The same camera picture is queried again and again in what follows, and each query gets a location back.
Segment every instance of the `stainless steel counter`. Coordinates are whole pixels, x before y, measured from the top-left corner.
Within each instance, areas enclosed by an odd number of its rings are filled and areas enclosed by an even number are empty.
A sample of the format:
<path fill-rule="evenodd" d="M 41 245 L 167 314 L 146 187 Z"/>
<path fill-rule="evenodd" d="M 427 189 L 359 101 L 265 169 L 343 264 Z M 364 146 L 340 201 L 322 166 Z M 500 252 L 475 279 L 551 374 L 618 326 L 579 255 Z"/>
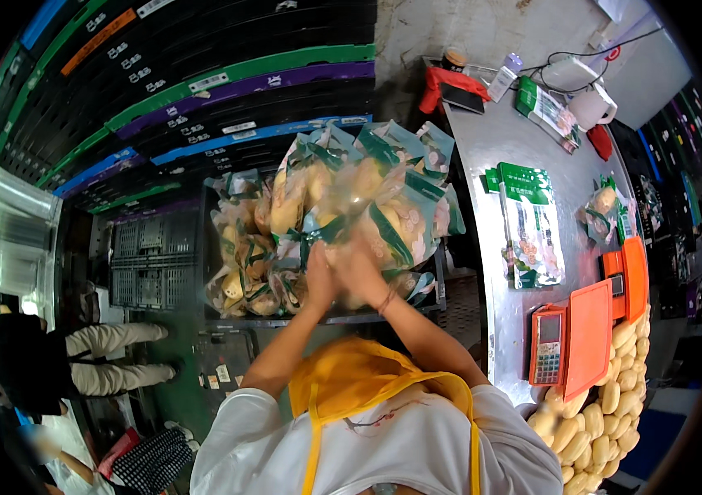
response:
<path fill-rule="evenodd" d="M 634 197 L 623 160 L 613 143 L 613 154 L 604 162 L 587 137 L 569 155 L 543 129 L 514 108 L 515 92 L 498 104 L 485 104 L 478 115 L 444 104 L 459 155 L 470 185 L 480 256 L 483 262 L 489 380 L 504 391 L 517 409 L 529 409 L 540 391 L 526 380 L 530 317 L 547 302 L 567 299 L 570 292 L 601 280 L 598 258 L 619 249 L 617 241 L 602 249 L 588 239 L 576 210 L 594 192 L 600 174 L 612 174 L 624 196 Z M 486 194 L 479 176 L 498 163 L 537 167 L 549 173 L 557 202 L 560 243 L 565 258 L 565 282 L 552 288 L 517 291 L 504 276 L 502 248 L 504 220 L 498 194 Z"/>

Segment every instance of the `pants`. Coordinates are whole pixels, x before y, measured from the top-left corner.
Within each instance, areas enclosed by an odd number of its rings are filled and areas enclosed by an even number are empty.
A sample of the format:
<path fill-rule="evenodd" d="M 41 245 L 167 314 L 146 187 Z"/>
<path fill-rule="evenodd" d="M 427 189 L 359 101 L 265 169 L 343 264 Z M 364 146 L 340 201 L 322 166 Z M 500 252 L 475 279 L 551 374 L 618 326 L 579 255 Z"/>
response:
<path fill-rule="evenodd" d="M 167 329 L 148 323 L 124 325 L 93 325 L 65 338 L 68 356 L 89 351 L 83 359 L 94 359 L 135 342 L 158 341 L 167 336 Z M 105 396 L 155 385 L 175 376 L 168 364 L 71 364 L 71 378 L 83 395 Z"/>

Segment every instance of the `red cloth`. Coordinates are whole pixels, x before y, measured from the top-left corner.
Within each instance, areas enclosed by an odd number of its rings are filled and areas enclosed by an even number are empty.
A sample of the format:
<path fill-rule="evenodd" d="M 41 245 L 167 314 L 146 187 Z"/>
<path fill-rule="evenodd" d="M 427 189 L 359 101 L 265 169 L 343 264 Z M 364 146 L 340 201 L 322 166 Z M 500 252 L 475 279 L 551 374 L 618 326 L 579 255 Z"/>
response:
<path fill-rule="evenodd" d="M 103 474 L 106 479 L 112 477 L 112 465 L 114 461 L 121 455 L 128 454 L 128 451 L 139 445 L 139 435 L 133 428 L 125 431 L 125 434 L 106 452 L 103 460 L 99 464 L 99 473 Z"/>
<path fill-rule="evenodd" d="M 485 90 L 485 86 L 480 81 L 460 72 L 446 71 L 441 67 L 428 67 L 425 71 L 425 94 L 422 95 L 420 112 L 433 113 L 436 110 L 436 105 L 439 104 L 439 98 L 442 96 L 439 88 L 441 83 L 479 94 L 483 101 L 491 101 L 489 92 Z"/>
<path fill-rule="evenodd" d="M 588 131 L 588 139 L 594 144 L 596 153 L 599 153 L 603 161 L 608 161 L 609 157 L 612 156 L 612 141 L 609 138 L 609 134 L 604 131 L 600 124 L 596 124 L 594 128 Z"/>

